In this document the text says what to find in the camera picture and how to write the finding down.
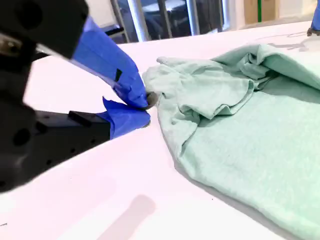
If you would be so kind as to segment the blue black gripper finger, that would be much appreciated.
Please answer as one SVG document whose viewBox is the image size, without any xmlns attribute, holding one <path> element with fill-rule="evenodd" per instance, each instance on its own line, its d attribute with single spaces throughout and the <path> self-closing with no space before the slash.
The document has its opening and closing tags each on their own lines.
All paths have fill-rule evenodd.
<svg viewBox="0 0 320 240">
<path fill-rule="evenodd" d="M 310 37 L 312 34 L 320 35 L 320 0 L 317 0 L 317 5 L 314 10 L 310 28 L 307 30 L 306 35 Z"/>
<path fill-rule="evenodd" d="M 155 105 L 157 95 L 146 90 L 134 61 L 97 26 L 86 1 L 19 0 L 14 14 L 27 37 L 101 78 L 127 105 Z"/>
<path fill-rule="evenodd" d="M 112 100 L 103 100 L 104 112 L 37 112 L 34 136 L 34 174 L 86 152 L 100 144 L 146 127 L 150 115 Z"/>
</svg>

